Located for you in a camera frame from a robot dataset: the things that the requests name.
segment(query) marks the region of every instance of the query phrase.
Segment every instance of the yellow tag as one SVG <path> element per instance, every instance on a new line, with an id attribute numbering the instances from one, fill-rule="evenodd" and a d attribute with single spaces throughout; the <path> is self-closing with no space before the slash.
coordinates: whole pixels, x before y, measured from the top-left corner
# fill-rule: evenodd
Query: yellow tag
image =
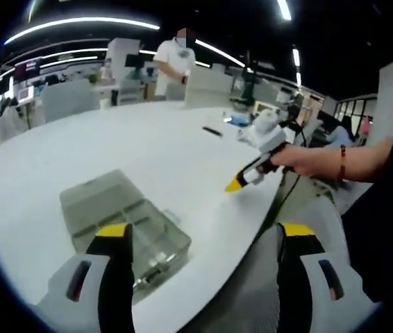
<path id="1" fill-rule="evenodd" d="M 123 237 L 128 223 L 111 224 L 97 232 L 100 237 Z"/>
<path id="2" fill-rule="evenodd" d="M 285 228 L 286 236 L 309 236 L 310 234 L 315 234 L 312 229 L 303 224 L 295 223 L 282 223 Z"/>

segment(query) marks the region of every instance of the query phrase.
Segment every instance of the black ceiling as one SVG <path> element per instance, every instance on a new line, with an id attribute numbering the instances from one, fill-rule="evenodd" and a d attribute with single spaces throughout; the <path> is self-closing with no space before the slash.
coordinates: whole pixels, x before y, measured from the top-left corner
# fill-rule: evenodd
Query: black ceiling
<path id="1" fill-rule="evenodd" d="M 40 23 L 84 16 L 137 19 L 161 29 L 89 23 L 52 27 L 5 46 L 2 60 L 42 45 L 82 38 L 132 37 L 141 39 L 145 49 L 155 50 L 176 30 L 188 27 L 196 31 L 198 39 L 237 59 L 250 51 L 254 60 L 275 66 L 270 73 L 289 80 L 295 80 L 295 46 L 300 52 L 303 85 L 322 94 L 343 99 L 377 91 L 378 70 L 393 61 L 393 43 L 371 1 L 287 3 L 292 21 L 282 20 L 277 0 L 37 0 L 31 22 L 27 22 L 29 4 L 25 3 L 18 10 L 21 15 L 9 23 L 4 39 Z M 199 46 L 196 57 L 232 65 Z"/>

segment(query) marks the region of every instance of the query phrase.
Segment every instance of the white table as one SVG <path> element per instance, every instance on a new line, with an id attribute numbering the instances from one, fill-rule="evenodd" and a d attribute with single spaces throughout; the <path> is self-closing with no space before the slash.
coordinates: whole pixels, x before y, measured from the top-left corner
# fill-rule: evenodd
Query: white table
<path id="1" fill-rule="evenodd" d="M 257 235 L 282 174 L 224 192 L 258 152 L 201 129 L 209 115 L 221 123 L 222 109 L 181 105 L 86 112 L 0 146 L 0 264 L 26 302 L 39 302 L 49 278 L 75 254 L 60 192 L 116 168 L 158 209 L 175 213 L 192 238 L 190 261 L 133 307 L 136 332 L 178 331 L 221 289 Z"/>
<path id="2" fill-rule="evenodd" d="M 94 85 L 92 90 L 94 92 L 111 92 L 112 90 L 119 90 L 119 85 Z"/>

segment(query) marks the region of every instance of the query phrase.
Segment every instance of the red bracelet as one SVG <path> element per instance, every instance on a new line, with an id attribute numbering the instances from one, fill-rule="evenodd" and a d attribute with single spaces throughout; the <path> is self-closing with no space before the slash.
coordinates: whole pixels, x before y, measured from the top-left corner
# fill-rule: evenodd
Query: red bracelet
<path id="1" fill-rule="evenodd" d="M 341 150 L 340 153 L 341 153 L 341 156 L 342 156 L 342 159 L 341 159 L 342 163 L 340 165 L 340 172 L 338 173 L 338 179 L 342 180 L 344 178 L 344 170 L 345 170 L 344 160 L 346 158 L 346 147 L 344 145 L 341 145 L 340 146 L 340 150 Z"/>

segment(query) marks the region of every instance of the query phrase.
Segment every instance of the white shirt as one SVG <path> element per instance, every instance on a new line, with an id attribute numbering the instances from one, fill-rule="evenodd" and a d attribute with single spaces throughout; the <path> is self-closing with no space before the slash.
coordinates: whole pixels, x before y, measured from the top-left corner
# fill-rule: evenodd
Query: white shirt
<path id="1" fill-rule="evenodd" d="M 178 73 L 188 75 L 191 68 L 195 66 L 195 52 L 192 49 L 179 46 L 175 40 L 166 40 L 158 47 L 153 60 L 166 62 Z M 173 78 L 158 71 L 155 95 L 165 96 L 167 86 L 172 82 L 175 82 Z"/>

